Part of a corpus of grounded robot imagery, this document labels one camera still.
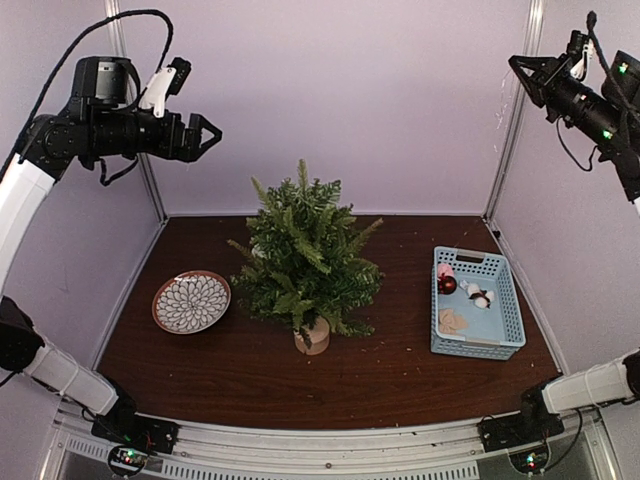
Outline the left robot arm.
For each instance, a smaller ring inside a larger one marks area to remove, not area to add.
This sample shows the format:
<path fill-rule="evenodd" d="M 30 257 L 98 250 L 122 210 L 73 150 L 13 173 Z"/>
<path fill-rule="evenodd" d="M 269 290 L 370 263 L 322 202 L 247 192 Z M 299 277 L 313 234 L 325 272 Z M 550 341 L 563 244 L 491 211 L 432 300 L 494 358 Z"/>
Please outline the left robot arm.
<path fill-rule="evenodd" d="M 200 114 L 187 122 L 166 108 L 191 72 L 176 57 L 146 86 L 128 58 L 85 57 L 75 68 L 70 98 L 55 115 L 28 121 L 1 179 L 1 276 L 6 278 L 24 236 L 73 160 L 104 168 L 108 156 L 141 154 L 193 163 L 222 139 Z M 1 298 L 1 367 L 25 374 L 103 422 L 123 444 L 144 433 L 133 399 L 117 384 L 80 365 L 40 335 L 14 300 Z"/>

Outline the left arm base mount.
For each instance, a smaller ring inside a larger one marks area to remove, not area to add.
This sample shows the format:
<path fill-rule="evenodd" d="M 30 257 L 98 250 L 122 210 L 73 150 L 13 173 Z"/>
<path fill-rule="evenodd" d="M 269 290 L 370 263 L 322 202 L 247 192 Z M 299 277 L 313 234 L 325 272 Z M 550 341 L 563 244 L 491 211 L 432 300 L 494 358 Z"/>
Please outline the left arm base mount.
<path fill-rule="evenodd" d="M 128 394 L 119 394 L 105 415 L 96 414 L 91 427 L 94 437 L 150 454 L 172 454 L 178 433 L 179 426 L 173 421 L 138 414 L 137 405 Z"/>

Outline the small green christmas tree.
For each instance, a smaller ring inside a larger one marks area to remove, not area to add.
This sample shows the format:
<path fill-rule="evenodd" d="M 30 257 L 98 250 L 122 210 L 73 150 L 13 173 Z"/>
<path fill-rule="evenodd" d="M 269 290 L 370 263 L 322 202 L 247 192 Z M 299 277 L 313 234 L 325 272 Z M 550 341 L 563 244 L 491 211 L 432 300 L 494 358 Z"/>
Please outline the small green christmas tree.
<path fill-rule="evenodd" d="M 276 187 L 251 182 L 260 207 L 246 219 L 249 240 L 227 242 L 244 259 L 231 278 L 241 308 L 285 325 L 305 347 L 320 321 L 332 334 L 371 336 L 373 326 L 351 314 L 372 305 L 382 286 L 379 266 L 362 255 L 382 219 L 358 226 L 352 206 L 340 202 L 341 182 L 311 179 L 304 160 L 296 178 Z"/>

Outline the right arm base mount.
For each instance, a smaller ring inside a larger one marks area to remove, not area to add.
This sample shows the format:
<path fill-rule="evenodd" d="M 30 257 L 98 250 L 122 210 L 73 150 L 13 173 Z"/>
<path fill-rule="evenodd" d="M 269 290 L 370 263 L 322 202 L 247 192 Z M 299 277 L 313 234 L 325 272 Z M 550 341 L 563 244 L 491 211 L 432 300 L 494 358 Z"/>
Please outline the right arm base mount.
<path fill-rule="evenodd" d="M 540 388 L 522 395 L 518 412 L 502 417 L 485 416 L 477 428 L 486 452 L 543 442 L 565 431 L 560 415 L 548 411 Z"/>

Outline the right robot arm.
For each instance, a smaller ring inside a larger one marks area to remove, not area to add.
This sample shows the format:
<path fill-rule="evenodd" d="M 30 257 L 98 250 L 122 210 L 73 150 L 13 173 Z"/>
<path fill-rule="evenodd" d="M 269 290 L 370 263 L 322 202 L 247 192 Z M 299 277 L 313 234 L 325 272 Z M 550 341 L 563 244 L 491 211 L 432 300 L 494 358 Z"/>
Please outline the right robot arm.
<path fill-rule="evenodd" d="M 608 64 L 595 38 L 558 57 L 514 55 L 509 66 L 547 120 L 562 120 L 594 142 L 611 162 L 627 200 L 639 205 L 639 61 L 619 50 Z M 526 391 L 512 430 L 530 442 L 567 411 L 639 400 L 637 350 Z"/>

